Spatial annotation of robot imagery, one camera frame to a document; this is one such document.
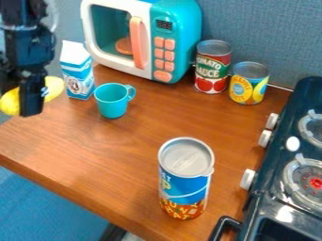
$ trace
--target orange button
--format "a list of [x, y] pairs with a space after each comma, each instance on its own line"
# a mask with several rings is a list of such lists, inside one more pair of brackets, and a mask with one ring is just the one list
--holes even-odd
[[161, 37], [155, 37], [154, 38], [154, 45], [158, 48], [163, 48], [165, 44], [165, 39]]
[[154, 72], [154, 78], [160, 81], [169, 82], [172, 79], [172, 74], [169, 72]]
[[166, 40], [166, 49], [174, 50], [175, 48], [175, 40]]
[[154, 49], [154, 55], [157, 58], [163, 58], [165, 51], [163, 49]]
[[164, 66], [165, 66], [165, 61], [163, 61], [163, 60], [161, 60], [161, 59], [157, 59], [155, 62], [154, 62], [154, 64], [155, 64], [155, 67], [157, 68], [157, 69], [163, 69], [164, 68]]
[[165, 69], [167, 72], [173, 72], [174, 71], [174, 63], [166, 62]]
[[174, 53], [171, 51], [166, 51], [165, 52], [165, 59], [167, 61], [173, 61], [174, 60]]

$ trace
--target can label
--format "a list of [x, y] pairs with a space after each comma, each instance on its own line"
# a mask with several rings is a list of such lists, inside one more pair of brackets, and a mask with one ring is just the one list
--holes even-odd
[[195, 88], [208, 94], [222, 92], [227, 87], [229, 66], [227, 56], [197, 55]]
[[169, 216], [188, 220], [205, 209], [211, 177], [181, 178], [159, 170], [159, 200]]
[[233, 75], [229, 89], [231, 99], [240, 104], [259, 104], [264, 99], [268, 78], [247, 79]]
[[196, 73], [205, 79], [223, 78], [228, 74], [229, 64], [211, 57], [197, 55]]

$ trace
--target tin can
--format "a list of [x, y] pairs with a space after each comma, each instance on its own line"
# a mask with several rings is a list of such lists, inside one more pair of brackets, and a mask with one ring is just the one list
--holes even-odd
[[174, 138], [159, 150], [159, 200], [171, 217], [188, 220], [206, 207], [215, 157], [204, 142]]
[[228, 85], [232, 47], [222, 40], [205, 40], [197, 45], [195, 88], [207, 94], [220, 93]]
[[229, 95], [240, 104], [259, 104], [265, 96], [269, 79], [266, 66], [256, 62], [240, 62], [233, 66]]

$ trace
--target stove burner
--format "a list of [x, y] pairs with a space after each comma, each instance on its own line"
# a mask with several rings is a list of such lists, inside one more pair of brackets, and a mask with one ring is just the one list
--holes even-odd
[[310, 184], [314, 188], [322, 188], [322, 179], [313, 178], [313, 179], [311, 179]]
[[283, 171], [286, 193], [301, 204], [322, 211], [322, 162], [297, 154]]
[[298, 129], [304, 139], [322, 148], [322, 114], [309, 110], [308, 115], [299, 120]]

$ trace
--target microwave handle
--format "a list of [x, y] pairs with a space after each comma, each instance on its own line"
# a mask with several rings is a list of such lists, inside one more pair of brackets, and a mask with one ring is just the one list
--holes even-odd
[[145, 25], [139, 17], [130, 20], [130, 36], [133, 60], [137, 68], [144, 70], [147, 63], [147, 34]]

